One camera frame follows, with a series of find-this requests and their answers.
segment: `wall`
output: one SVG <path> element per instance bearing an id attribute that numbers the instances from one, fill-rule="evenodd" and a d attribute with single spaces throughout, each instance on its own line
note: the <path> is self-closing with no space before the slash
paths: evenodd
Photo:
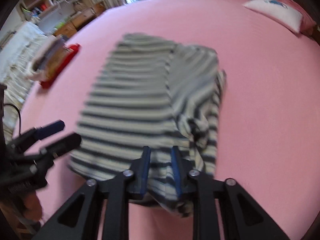
<path id="1" fill-rule="evenodd" d="M 18 14 L 17 9 L 14 8 L 0 30 L 0 40 L 6 35 L 7 32 L 14 31 L 20 23 L 22 23 L 22 19 Z"/>

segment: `mattress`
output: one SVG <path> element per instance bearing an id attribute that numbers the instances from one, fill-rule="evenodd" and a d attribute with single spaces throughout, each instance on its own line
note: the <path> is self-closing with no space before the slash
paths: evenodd
<path id="1" fill-rule="evenodd" d="M 291 240 L 320 210 L 320 48 L 242 6 L 245 0 L 144 0 L 106 11 L 69 43 L 82 50 L 47 92 L 34 85 L 22 129 L 61 119 L 76 129 L 90 87 L 125 33 L 146 33 L 217 51 L 227 73 L 216 179 L 236 179 Z M 38 196 L 50 217 L 84 182 L 55 161 Z M 130 205 L 130 240 L 192 239 L 192 218 Z"/>

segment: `wooden drawer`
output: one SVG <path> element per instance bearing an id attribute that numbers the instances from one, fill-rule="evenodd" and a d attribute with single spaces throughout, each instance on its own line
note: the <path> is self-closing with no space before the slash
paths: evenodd
<path id="1" fill-rule="evenodd" d="M 67 23 L 59 28 L 55 33 L 54 36 L 58 35 L 66 35 L 68 38 L 71 38 L 77 32 L 76 28 L 73 26 L 72 23 Z"/>
<path id="2" fill-rule="evenodd" d="M 96 13 L 96 16 L 100 16 L 105 10 L 105 6 L 103 4 L 103 2 L 97 3 L 95 4 L 92 9 L 94 10 L 94 12 Z"/>
<path id="3" fill-rule="evenodd" d="M 76 27 L 76 29 L 78 29 L 79 27 L 92 21 L 95 17 L 96 17 L 96 15 L 95 15 L 94 11 L 91 8 L 89 8 L 89 9 L 83 11 L 79 16 L 77 16 L 71 22 Z"/>

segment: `striped shirt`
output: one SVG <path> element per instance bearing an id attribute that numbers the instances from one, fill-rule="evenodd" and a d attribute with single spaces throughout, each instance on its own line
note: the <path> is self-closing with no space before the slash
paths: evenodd
<path id="1" fill-rule="evenodd" d="M 112 179 L 152 149 L 148 192 L 164 208 L 188 215 L 177 198 L 170 151 L 178 146 L 194 167 L 214 175 L 225 74 L 217 53 L 144 34 L 127 34 L 93 85 L 77 132 L 81 148 L 70 168 Z"/>

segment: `screw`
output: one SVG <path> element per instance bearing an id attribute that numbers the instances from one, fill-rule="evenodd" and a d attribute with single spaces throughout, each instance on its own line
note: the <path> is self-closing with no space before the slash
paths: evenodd
<path id="1" fill-rule="evenodd" d="M 89 179 L 89 180 L 87 180 L 87 185 L 88 185 L 89 187 L 92 187 L 92 186 L 94 186 L 94 185 L 96 185 L 96 184 L 97 184 L 97 182 L 96 182 L 95 179 Z"/>
<path id="2" fill-rule="evenodd" d="M 32 174 L 36 174 L 38 171 L 38 168 L 33 164 L 30 166 L 30 171 Z"/>
<path id="3" fill-rule="evenodd" d="M 234 179 L 227 179 L 226 184 L 229 186 L 234 186 L 237 182 Z"/>
<path id="4" fill-rule="evenodd" d="M 198 171 L 198 170 L 191 170 L 191 171 L 189 171 L 189 175 L 192 176 L 192 177 L 199 176 L 199 175 L 200 175 L 200 171 Z"/>
<path id="5" fill-rule="evenodd" d="M 123 172 L 123 175 L 126 176 L 126 177 L 131 177 L 133 176 L 134 172 L 133 171 L 130 171 L 130 170 L 125 170 Z"/>

